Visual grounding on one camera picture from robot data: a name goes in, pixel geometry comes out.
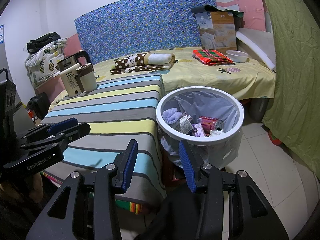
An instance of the striped tablecloth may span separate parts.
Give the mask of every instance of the striped tablecloth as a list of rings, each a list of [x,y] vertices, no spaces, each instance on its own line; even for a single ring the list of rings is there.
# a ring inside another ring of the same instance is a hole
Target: striped tablecloth
[[[163,94],[161,75],[148,73],[103,81],[90,93],[64,97],[42,122],[75,117],[79,123],[89,123],[91,132],[70,143],[64,160],[44,174],[61,183],[72,171],[82,174],[96,171],[112,163],[130,139],[135,139],[138,157],[131,185],[116,199],[136,213],[143,205],[158,206],[166,196],[161,182],[162,156],[156,126],[156,107]]]

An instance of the soda can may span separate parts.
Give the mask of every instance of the soda can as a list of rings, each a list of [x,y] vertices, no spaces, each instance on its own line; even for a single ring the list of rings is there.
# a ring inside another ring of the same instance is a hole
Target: soda can
[[[203,130],[207,133],[210,131],[221,131],[223,129],[223,121],[218,118],[201,116],[198,118],[197,123],[200,123]]]

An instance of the blue gripper pad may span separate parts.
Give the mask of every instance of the blue gripper pad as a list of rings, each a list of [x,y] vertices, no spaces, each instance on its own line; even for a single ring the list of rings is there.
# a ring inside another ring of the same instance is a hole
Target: blue gripper pad
[[[188,184],[188,188],[191,189],[192,193],[195,193],[196,192],[195,172],[191,166],[187,151],[182,141],[179,142],[179,156],[180,156],[181,164],[183,167],[183,172]]]
[[[70,118],[68,120],[58,122],[56,124],[51,125],[51,127],[48,129],[48,134],[56,135],[61,131],[64,131],[66,129],[76,126],[77,124],[78,124],[78,120],[76,118]]]
[[[138,143],[137,141],[135,141],[131,148],[127,164],[124,168],[123,181],[121,186],[124,192],[127,192],[127,188],[130,187],[133,169],[137,160],[137,155],[138,155]]]

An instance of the red plaid cloth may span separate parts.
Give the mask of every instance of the red plaid cloth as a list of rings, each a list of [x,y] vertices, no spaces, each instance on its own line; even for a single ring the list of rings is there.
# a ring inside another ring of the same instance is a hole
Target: red plaid cloth
[[[193,57],[205,65],[234,64],[231,59],[213,49],[195,49]]]

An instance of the white bowl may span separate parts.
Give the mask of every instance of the white bowl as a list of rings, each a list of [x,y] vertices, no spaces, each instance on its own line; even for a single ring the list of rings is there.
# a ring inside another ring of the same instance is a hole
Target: white bowl
[[[248,54],[238,50],[227,50],[227,57],[234,62],[244,63],[247,61]]]

